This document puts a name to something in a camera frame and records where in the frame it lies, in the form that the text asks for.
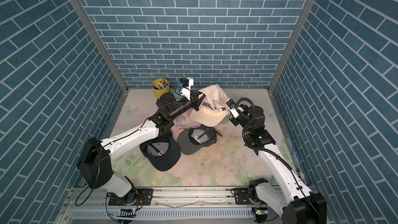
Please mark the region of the beige Colorado baseball cap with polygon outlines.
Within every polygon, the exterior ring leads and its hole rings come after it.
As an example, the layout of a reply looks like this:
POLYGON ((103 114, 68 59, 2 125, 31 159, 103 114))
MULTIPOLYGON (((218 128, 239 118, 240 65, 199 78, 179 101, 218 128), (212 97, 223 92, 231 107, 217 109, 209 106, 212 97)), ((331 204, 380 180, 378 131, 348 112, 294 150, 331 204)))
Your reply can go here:
POLYGON ((199 110, 193 110, 190 120, 207 127, 214 127, 222 122, 230 110, 226 102, 230 99, 218 85, 212 85, 199 90, 200 96, 205 96, 199 106, 199 110))

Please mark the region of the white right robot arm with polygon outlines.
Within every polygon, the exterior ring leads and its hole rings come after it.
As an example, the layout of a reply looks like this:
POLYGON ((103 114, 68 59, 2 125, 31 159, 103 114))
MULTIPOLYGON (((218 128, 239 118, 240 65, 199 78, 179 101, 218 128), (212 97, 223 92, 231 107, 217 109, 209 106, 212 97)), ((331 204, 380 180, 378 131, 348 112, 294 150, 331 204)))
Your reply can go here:
POLYGON ((302 182, 294 168, 284 160, 276 141, 265 128, 263 109, 245 97, 237 102, 230 99, 226 104, 232 114, 231 122, 243 128, 245 146, 266 162, 280 187, 275 190, 264 178, 253 180, 249 184, 251 199, 266 203, 284 224, 325 224, 325 198, 302 182))

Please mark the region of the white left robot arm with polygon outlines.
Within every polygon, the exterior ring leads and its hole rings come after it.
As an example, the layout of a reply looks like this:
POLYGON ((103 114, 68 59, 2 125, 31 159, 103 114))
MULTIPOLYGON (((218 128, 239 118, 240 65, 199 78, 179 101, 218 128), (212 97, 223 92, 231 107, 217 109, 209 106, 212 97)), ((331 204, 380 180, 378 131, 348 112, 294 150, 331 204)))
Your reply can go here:
POLYGON ((174 120, 192 108, 197 111, 204 98, 205 95, 199 91, 179 101, 172 93, 165 93, 156 102, 158 110, 142 124, 101 141, 96 138, 86 141, 77 169, 89 188, 103 188, 120 198, 135 194, 131 180, 121 176, 112 167, 116 159, 135 147, 140 148, 157 170, 171 169, 181 155, 171 133, 174 120))

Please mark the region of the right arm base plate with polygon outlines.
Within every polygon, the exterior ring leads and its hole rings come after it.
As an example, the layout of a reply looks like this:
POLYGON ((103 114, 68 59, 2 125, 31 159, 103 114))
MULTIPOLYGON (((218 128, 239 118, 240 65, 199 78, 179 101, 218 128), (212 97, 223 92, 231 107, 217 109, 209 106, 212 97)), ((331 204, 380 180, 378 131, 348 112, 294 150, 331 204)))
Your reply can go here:
POLYGON ((230 190, 236 205, 262 205, 263 201, 257 199, 247 187, 233 188, 230 190))

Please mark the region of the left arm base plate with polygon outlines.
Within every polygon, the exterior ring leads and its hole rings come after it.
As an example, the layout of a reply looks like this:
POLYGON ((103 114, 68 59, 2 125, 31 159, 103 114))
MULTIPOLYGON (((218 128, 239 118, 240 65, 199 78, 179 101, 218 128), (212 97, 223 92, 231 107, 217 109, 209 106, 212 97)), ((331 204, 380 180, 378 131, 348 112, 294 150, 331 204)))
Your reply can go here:
POLYGON ((136 205, 138 207, 150 205, 153 196, 152 188, 138 188, 132 189, 127 195, 124 197, 118 197, 114 193, 107 193, 107 197, 109 198, 108 204, 110 206, 128 206, 128 205, 136 205))

